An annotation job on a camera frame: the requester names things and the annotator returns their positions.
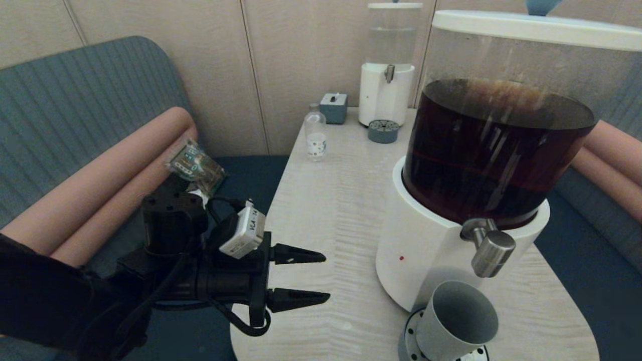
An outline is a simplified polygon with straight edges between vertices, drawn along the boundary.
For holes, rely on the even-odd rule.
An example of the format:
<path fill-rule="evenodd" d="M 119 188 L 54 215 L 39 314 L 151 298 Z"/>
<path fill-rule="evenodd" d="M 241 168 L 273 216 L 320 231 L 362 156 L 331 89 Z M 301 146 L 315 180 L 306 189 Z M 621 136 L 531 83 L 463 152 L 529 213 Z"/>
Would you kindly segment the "grey plastic cup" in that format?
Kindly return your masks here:
<path fill-rule="evenodd" d="M 433 291 L 415 335 L 429 361 L 456 361 L 496 337 L 499 317 L 490 300 L 474 286 L 444 281 Z"/>

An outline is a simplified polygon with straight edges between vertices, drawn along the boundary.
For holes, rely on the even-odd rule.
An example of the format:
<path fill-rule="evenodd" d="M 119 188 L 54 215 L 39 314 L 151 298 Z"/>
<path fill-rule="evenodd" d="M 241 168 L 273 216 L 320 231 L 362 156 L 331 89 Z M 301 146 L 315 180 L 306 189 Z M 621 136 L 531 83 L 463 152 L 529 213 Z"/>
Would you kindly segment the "large silver dispenser tap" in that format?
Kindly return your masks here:
<path fill-rule="evenodd" d="M 497 276 L 516 249 L 514 238 L 500 231 L 493 219 L 468 219 L 459 236 L 475 245 L 471 266 L 477 277 Z"/>

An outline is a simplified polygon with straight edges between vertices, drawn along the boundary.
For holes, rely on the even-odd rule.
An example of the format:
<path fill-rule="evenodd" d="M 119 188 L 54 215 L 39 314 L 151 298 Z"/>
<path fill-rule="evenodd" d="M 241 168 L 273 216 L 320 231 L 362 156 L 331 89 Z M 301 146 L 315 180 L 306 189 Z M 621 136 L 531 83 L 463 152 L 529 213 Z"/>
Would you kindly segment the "dark blue seat cushion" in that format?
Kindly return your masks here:
<path fill-rule="evenodd" d="M 642 274 L 568 201 L 547 199 L 536 247 L 587 320 L 600 361 L 642 361 Z"/>
<path fill-rule="evenodd" d="M 218 194 L 252 199 L 266 213 L 273 201 L 287 164 L 287 156 L 221 157 L 217 162 L 227 172 Z M 90 260 L 90 269 L 101 276 L 115 270 L 117 258 L 142 245 L 143 219 L 135 211 Z M 213 307 L 168 312 L 155 310 L 147 329 L 147 342 L 122 361 L 237 361 L 230 324 Z"/>

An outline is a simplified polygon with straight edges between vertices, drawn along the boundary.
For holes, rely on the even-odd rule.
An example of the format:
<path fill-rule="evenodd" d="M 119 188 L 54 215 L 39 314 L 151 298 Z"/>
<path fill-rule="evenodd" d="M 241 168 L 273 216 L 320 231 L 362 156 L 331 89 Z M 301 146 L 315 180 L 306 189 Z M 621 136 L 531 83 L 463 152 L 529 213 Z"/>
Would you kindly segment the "clear plastic bottle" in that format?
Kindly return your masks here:
<path fill-rule="evenodd" d="M 318 162 L 327 155 L 327 119 L 321 113 L 318 103 L 310 103 L 303 119 L 306 153 L 310 160 Z"/>

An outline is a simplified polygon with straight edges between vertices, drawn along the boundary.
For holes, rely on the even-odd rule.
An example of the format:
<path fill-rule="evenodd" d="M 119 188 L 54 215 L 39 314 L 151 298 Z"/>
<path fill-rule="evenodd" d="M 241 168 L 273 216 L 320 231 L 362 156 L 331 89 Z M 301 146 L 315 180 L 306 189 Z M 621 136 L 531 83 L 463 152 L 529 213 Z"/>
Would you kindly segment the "large perforated metal drip tray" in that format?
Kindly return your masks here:
<path fill-rule="evenodd" d="M 426 307 L 415 309 L 406 320 L 403 333 L 398 342 L 399 361 L 432 361 L 427 358 L 417 343 L 416 331 L 425 310 Z M 475 351 L 464 354 L 452 361 L 491 361 L 491 357 L 486 345 L 482 345 L 476 348 Z"/>

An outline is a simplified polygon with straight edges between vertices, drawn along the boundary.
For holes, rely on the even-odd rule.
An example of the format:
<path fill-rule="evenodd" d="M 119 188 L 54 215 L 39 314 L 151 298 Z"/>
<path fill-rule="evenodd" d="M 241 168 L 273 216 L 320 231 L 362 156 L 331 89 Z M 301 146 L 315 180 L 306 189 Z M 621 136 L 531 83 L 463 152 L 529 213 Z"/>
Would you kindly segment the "green snack package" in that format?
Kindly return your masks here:
<path fill-rule="evenodd" d="M 190 137 L 183 137 L 166 158 L 165 166 L 184 180 L 194 183 L 203 195 L 213 197 L 228 174 Z"/>

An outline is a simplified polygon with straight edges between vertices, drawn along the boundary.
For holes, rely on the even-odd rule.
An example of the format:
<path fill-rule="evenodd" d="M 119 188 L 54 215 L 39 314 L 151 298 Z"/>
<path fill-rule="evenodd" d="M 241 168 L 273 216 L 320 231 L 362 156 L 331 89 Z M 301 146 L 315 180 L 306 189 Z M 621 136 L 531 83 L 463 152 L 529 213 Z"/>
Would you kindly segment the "large dark-tea drink dispenser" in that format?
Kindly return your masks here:
<path fill-rule="evenodd" d="M 445 280 L 483 290 L 468 219 L 493 219 L 519 262 L 550 217 L 546 197 L 579 153 L 642 52 L 546 44 L 433 28 L 407 154 L 392 171 L 390 224 L 376 271 L 413 310 Z"/>

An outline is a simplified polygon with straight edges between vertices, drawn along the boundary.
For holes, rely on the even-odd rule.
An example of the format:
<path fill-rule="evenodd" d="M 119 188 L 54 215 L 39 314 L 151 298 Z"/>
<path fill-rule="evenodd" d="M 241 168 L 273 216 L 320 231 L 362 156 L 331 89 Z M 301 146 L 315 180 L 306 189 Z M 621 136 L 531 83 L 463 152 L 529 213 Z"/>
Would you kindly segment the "pink bolster cushion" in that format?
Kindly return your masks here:
<path fill-rule="evenodd" d="M 642 224 L 642 187 L 585 147 L 576 155 L 572 167 Z"/>
<path fill-rule="evenodd" d="M 188 138 L 196 138 L 197 129 L 191 125 L 179 138 L 149 163 L 119 192 L 109 199 L 90 217 L 67 241 L 51 254 L 54 260 L 62 261 L 73 267 L 86 265 L 114 235 L 122 224 L 137 210 L 147 194 L 167 180 L 170 175 L 165 162 L 172 152 Z"/>
<path fill-rule="evenodd" d="M 601 120 L 584 147 L 642 187 L 642 141 Z"/>
<path fill-rule="evenodd" d="M 181 135 L 193 130 L 189 112 L 168 109 L 48 192 L 0 234 L 40 254 L 52 254 Z"/>

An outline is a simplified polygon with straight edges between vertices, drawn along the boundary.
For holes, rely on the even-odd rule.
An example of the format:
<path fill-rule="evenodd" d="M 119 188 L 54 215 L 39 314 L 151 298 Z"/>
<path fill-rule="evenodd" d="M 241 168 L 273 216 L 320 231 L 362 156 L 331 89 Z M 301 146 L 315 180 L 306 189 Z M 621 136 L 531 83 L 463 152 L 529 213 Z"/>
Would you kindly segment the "small grey box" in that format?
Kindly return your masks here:
<path fill-rule="evenodd" d="M 321 113 L 329 125 L 343 125 L 347 117 L 348 96 L 341 92 L 327 92 L 319 103 Z"/>

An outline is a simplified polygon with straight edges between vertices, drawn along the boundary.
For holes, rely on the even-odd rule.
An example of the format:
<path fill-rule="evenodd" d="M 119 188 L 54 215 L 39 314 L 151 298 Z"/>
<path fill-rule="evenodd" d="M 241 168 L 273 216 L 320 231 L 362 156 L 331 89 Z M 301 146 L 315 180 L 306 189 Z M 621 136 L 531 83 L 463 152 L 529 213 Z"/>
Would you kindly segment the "small grey drip tray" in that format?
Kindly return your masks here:
<path fill-rule="evenodd" d="M 373 120 L 368 126 L 368 139 L 379 144 L 391 144 L 397 141 L 400 128 L 401 126 L 392 120 Z"/>

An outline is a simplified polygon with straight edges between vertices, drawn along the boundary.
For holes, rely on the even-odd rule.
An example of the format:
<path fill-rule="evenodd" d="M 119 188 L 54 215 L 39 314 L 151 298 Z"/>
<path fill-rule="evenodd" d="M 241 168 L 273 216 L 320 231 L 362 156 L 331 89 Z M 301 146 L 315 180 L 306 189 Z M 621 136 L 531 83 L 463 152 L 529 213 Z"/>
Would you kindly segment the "small clear water dispenser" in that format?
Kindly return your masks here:
<path fill-rule="evenodd" d="M 362 125 L 369 126 L 377 119 L 404 124 L 414 80 L 413 56 L 422 9 L 368 9 L 359 98 Z M 388 64 L 395 66 L 394 80 L 390 84 L 384 75 Z"/>

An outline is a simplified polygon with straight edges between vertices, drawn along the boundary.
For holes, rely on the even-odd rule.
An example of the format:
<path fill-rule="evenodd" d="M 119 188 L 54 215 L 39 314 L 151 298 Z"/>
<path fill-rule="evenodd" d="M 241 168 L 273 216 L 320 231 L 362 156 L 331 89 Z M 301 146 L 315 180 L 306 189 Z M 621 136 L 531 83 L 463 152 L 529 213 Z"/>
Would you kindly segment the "grey ribbed sofa backrest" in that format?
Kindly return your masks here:
<path fill-rule="evenodd" d="M 183 81 L 140 36 L 0 69 L 0 229 L 173 107 L 190 113 Z"/>
<path fill-rule="evenodd" d="M 602 121 L 642 141 L 642 68 L 610 99 Z M 556 191 L 642 274 L 642 224 L 571 167 Z"/>

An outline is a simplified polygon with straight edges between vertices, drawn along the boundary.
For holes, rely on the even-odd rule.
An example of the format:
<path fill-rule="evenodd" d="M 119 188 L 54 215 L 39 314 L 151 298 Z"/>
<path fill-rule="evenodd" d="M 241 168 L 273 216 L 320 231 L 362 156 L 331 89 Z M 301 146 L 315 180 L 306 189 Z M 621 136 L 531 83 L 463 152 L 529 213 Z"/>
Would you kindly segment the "large white dispenser lid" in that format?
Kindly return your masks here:
<path fill-rule="evenodd" d="M 438 10 L 432 27 L 464 34 L 642 52 L 642 28 L 585 19 L 481 10 Z"/>

